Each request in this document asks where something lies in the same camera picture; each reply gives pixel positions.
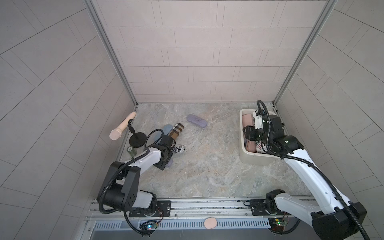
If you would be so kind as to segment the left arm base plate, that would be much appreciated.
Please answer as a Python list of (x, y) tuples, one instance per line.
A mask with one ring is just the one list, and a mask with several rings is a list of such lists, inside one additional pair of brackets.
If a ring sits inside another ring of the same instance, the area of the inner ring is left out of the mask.
[(171, 201), (157, 201), (151, 203), (148, 208), (132, 208), (129, 211), (130, 218), (158, 218), (169, 217), (171, 211)]

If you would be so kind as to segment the magazine print glasses case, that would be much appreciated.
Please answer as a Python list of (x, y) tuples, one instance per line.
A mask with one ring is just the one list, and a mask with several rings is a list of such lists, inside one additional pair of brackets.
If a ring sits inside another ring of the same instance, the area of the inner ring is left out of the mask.
[(183, 153), (185, 151), (185, 146), (180, 144), (175, 144), (171, 149), (173, 153)]

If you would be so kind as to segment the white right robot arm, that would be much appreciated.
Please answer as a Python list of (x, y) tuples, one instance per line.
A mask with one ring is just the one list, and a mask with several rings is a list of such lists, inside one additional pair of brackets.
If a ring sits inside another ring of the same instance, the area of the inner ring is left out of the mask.
[(356, 233), (363, 239), (370, 237), (363, 227), (367, 210), (353, 203), (340, 192), (330, 179), (312, 161), (302, 143), (294, 136), (287, 136), (281, 119), (276, 115), (251, 115), (251, 123), (241, 121), (241, 139), (261, 145), (265, 155), (278, 157), (286, 162), (305, 183), (317, 204), (311, 205), (277, 189), (266, 194), (268, 214), (286, 212), (313, 227), (322, 240), (344, 240)]

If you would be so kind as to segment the plaid glasses case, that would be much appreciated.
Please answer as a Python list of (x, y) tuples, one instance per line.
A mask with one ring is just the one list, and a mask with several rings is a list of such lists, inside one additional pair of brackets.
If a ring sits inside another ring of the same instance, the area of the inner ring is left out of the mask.
[(180, 133), (183, 131), (183, 129), (184, 129), (184, 125), (181, 123), (177, 123), (176, 125), (173, 126), (168, 136), (176, 140), (180, 135)]

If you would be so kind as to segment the pink case front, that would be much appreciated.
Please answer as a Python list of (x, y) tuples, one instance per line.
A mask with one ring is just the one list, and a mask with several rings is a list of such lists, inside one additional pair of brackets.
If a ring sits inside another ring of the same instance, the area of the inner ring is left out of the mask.
[(252, 114), (242, 115), (242, 124), (243, 124), (243, 127), (254, 126), (255, 120), (253, 118), (253, 115)]

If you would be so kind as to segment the purple case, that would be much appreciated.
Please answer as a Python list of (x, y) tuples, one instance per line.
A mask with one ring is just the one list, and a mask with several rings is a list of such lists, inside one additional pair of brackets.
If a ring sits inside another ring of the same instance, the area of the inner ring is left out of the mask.
[(170, 159), (169, 162), (166, 164), (166, 167), (169, 168), (173, 164), (173, 159)]
[(208, 125), (208, 122), (206, 120), (195, 115), (188, 115), (187, 121), (200, 128), (205, 128)]

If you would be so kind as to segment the pink case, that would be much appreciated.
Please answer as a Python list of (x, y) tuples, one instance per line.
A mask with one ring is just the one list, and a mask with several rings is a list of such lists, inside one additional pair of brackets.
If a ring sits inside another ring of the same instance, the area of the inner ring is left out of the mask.
[(255, 120), (253, 118), (253, 115), (252, 114), (242, 115), (242, 124), (243, 124), (243, 127), (254, 126)]
[(247, 140), (247, 143), (245, 145), (245, 149), (246, 149), (247, 152), (257, 153), (257, 142), (256, 141)]

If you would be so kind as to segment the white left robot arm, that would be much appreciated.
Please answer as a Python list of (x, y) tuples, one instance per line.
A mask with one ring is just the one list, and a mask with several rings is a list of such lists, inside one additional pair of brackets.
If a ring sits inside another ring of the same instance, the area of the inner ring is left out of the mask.
[(174, 138), (161, 135), (138, 157), (124, 163), (113, 162), (97, 197), (100, 213), (133, 211), (153, 215), (157, 211), (157, 196), (139, 190), (140, 176), (152, 166), (163, 171), (173, 156), (175, 146)]

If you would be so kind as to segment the cream plastic storage box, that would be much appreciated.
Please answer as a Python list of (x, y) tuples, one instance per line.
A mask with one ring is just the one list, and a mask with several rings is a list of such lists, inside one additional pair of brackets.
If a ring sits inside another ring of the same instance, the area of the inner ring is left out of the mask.
[(248, 152), (244, 145), (244, 134), (243, 134), (243, 115), (252, 114), (256, 110), (255, 109), (241, 109), (239, 112), (239, 156), (240, 161), (245, 164), (258, 165), (258, 166), (267, 166), (273, 163), (275, 160), (279, 160), (280, 158), (268, 155), (268, 154), (259, 154), (259, 153), (251, 153)]

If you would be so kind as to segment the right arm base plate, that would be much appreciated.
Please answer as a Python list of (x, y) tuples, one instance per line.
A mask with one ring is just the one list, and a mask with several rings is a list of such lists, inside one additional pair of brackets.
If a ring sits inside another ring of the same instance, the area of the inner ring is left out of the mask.
[(244, 202), (244, 206), (251, 209), (252, 216), (292, 216), (289, 213), (280, 210), (268, 210), (265, 200), (262, 199), (247, 200)]

